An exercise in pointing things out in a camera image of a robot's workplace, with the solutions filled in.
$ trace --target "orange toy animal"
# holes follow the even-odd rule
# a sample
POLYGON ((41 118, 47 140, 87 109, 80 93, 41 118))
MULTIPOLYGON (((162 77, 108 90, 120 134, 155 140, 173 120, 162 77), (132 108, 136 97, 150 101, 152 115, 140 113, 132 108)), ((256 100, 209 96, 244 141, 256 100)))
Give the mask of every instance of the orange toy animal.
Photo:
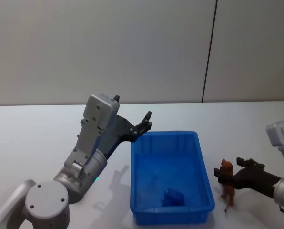
MULTIPOLYGON (((220 171, 222 174, 224 175, 233 175, 233 165, 230 161, 226 161, 225 159, 222 160, 221 163, 222 166, 220 166, 220 171)), ((234 187, 230 186, 230 185, 223 185, 224 189, 223 189, 223 194, 221 195, 221 197, 223 199, 227 198, 227 195, 229 195, 230 199, 229 199, 229 203, 226 207, 226 209, 224 210, 225 212, 227 212, 227 209, 229 206, 233 206, 234 205, 234 195, 235 195, 235 190, 234 187)))

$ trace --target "table surface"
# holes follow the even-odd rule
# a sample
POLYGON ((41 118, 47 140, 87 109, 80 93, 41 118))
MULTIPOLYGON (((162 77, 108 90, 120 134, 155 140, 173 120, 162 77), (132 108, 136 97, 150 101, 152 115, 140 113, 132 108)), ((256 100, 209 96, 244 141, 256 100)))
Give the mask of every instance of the table surface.
MULTIPOLYGON (((76 143, 84 105, 0 106, 0 203, 11 187, 26 179, 52 180, 76 143)), ((284 119, 284 102, 214 104, 122 104, 119 115, 137 124, 152 111, 153 131, 198 133, 215 209, 203 225, 148 226, 148 229, 276 229, 284 214, 274 201, 253 190, 237 190, 235 206, 225 214, 221 185, 213 174, 223 158, 253 158, 265 170, 284 177, 284 160, 267 137, 267 125, 284 119)), ((70 206, 69 229, 140 229, 130 206, 130 143, 115 150, 85 198, 70 206), (122 171, 119 183, 114 173, 122 171)), ((25 221, 21 229, 31 229, 25 221)))

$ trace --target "blue block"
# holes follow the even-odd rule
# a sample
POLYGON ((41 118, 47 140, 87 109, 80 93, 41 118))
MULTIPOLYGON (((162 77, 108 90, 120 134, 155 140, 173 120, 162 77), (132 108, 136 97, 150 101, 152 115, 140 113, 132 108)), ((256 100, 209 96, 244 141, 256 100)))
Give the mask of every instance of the blue block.
POLYGON ((168 188, 164 192, 162 206, 184 206, 184 195, 181 192, 168 188))

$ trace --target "blue tray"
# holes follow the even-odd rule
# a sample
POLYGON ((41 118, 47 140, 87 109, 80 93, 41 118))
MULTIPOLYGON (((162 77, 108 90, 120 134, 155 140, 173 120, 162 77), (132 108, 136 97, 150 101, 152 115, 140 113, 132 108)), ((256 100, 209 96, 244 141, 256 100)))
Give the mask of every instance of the blue tray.
POLYGON ((195 132, 147 132, 132 143, 131 211, 137 224, 204 223, 214 206, 195 132), (162 206, 168 188, 184 194, 184 206, 162 206))

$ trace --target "white wall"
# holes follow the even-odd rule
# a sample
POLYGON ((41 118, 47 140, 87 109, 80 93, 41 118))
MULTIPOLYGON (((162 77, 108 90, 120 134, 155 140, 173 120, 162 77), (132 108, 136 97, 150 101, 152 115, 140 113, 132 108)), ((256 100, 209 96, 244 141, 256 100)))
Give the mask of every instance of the white wall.
POLYGON ((214 0, 0 0, 0 104, 201 101, 214 0))
POLYGON ((218 0, 204 101, 284 100, 284 0, 218 0))

